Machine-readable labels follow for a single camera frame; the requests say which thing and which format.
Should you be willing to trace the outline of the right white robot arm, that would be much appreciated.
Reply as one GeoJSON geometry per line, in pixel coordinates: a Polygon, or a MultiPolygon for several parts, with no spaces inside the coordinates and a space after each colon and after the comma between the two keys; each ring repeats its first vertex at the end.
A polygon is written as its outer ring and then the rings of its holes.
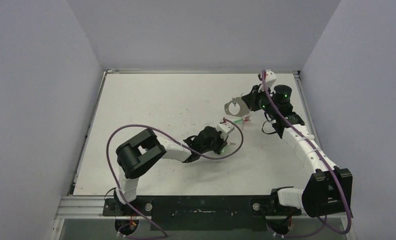
{"type": "Polygon", "coordinates": [[[240,97],[247,111],[264,111],[275,132],[309,173],[304,189],[273,189],[275,197],[269,199],[268,207],[276,215],[294,207],[312,218],[338,213],[346,213],[350,218],[353,176],[347,168],[339,168],[317,145],[304,120],[294,111],[291,95],[292,89],[286,85],[275,86],[271,95],[266,95],[262,85],[255,85],[249,94],[240,97]]]}

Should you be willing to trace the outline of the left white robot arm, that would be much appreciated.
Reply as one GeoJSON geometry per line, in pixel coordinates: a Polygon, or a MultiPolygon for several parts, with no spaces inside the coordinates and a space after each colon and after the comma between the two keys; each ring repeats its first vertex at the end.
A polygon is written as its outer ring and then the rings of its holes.
{"type": "Polygon", "coordinates": [[[220,123],[216,127],[206,126],[198,135],[192,135],[178,145],[146,128],[122,143],[115,151],[120,170],[120,188],[115,191],[117,211],[127,216],[135,210],[139,177],[160,159],[192,163],[208,152],[221,155],[233,131],[234,127],[230,123],[220,123]]]}

